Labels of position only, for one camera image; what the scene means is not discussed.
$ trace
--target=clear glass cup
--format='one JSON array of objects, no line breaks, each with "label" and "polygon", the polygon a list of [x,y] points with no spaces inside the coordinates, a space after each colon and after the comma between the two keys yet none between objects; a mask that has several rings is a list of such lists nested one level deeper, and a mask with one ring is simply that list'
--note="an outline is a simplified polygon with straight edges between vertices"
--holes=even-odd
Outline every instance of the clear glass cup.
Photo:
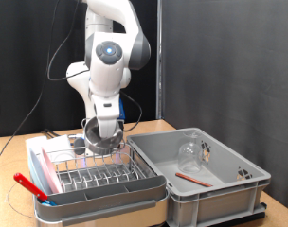
[{"label": "clear glass cup", "polygon": [[202,168],[203,149],[197,140],[202,136],[202,131],[197,129],[184,131],[184,135],[191,141],[179,149],[178,167],[186,173],[198,173]]}]

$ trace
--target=red handle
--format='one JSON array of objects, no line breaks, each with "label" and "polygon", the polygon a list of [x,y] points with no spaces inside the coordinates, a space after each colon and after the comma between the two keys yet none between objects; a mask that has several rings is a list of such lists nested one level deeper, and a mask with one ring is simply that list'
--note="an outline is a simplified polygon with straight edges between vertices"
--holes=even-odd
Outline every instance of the red handle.
[{"label": "red handle", "polygon": [[30,182],[21,173],[14,174],[13,179],[17,183],[19,183],[21,186],[23,186],[25,189],[27,189],[29,192],[31,192],[36,197],[38,197],[41,201],[46,201],[47,200],[48,196],[43,191],[41,191],[35,184]]},{"label": "red handle", "polygon": [[200,184],[200,185],[202,185],[202,186],[206,186],[206,187],[211,187],[211,186],[212,186],[212,185],[210,185],[210,184],[208,184],[208,183],[200,182],[200,181],[198,181],[198,180],[196,180],[196,179],[194,179],[194,178],[191,178],[191,177],[189,177],[189,176],[186,176],[186,175],[184,175],[184,174],[182,174],[182,173],[175,173],[175,176],[180,177],[180,178],[183,178],[183,179],[185,179],[185,180],[189,180],[189,181],[194,182],[194,183],[198,183],[198,184]]}]

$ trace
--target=table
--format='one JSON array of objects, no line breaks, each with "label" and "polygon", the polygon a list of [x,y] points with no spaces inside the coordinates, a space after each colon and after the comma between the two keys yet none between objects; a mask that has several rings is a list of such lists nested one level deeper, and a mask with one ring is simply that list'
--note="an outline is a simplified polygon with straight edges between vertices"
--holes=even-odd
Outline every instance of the table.
[{"label": "table", "polygon": [[[129,129],[133,124],[126,124],[125,129]],[[154,131],[170,131],[174,127],[164,120],[155,120],[148,122],[140,122],[138,126],[125,133],[126,136],[131,134],[148,133]],[[81,133],[81,130],[57,131],[58,134],[75,134]],[[12,139],[8,147],[5,149],[0,158],[0,226],[2,227],[34,227],[35,221],[33,217],[33,203],[30,193],[22,186],[16,185],[13,175],[17,172],[24,174],[30,178],[27,167],[27,152],[25,140],[40,136],[41,134],[19,135]],[[9,140],[8,137],[0,138],[0,150]],[[28,216],[22,216],[15,212],[8,201],[8,193],[12,188],[9,201],[12,207],[18,212]],[[282,204],[268,196],[266,193],[261,194],[261,202],[267,204],[266,217],[264,219],[254,220],[238,227],[280,227],[288,226],[288,209]]]}]

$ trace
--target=black background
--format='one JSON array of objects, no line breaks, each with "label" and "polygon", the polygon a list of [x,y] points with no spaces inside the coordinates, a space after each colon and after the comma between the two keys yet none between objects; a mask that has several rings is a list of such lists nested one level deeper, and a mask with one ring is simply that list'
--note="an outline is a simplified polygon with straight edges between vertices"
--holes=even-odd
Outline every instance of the black background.
[{"label": "black background", "polygon": [[165,120],[269,172],[288,207],[288,0],[167,0],[162,15]]},{"label": "black background", "polygon": [[[52,51],[69,32],[76,1],[61,1],[55,20]],[[157,1],[132,1],[151,48],[149,63],[132,71],[132,81],[123,91],[143,109],[142,121],[155,119],[155,73]],[[50,26],[56,0],[0,0],[0,136],[12,135],[34,106],[44,81]],[[87,5],[78,9],[71,37],[57,55],[52,78],[63,78],[70,63],[83,61],[84,20]],[[114,32],[123,32],[114,23]],[[139,110],[122,98],[126,122],[136,122]],[[79,93],[63,81],[47,81],[42,100],[18,134],[78,129],[85,118]]]}]

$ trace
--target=gray plastic bin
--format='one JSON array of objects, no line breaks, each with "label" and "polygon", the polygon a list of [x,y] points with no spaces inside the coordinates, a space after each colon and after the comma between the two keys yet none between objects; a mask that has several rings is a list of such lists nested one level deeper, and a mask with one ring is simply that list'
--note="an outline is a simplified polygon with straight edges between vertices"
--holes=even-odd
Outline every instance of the gray plastic bin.
[{"label": "gray plastic bin", "polygon": [[260,196],[270,183],[270,174],[204,132],[202,140],[197,141],[205,154],[202,170],[185,175],[213,186],[175,176],[181,172],[177,165],[179,148],[189,141],[185,130],[190,129],[127,137],[128,144],[152,171],[167,179],[171,193],[167,223],[203,227],[263,212]]}]

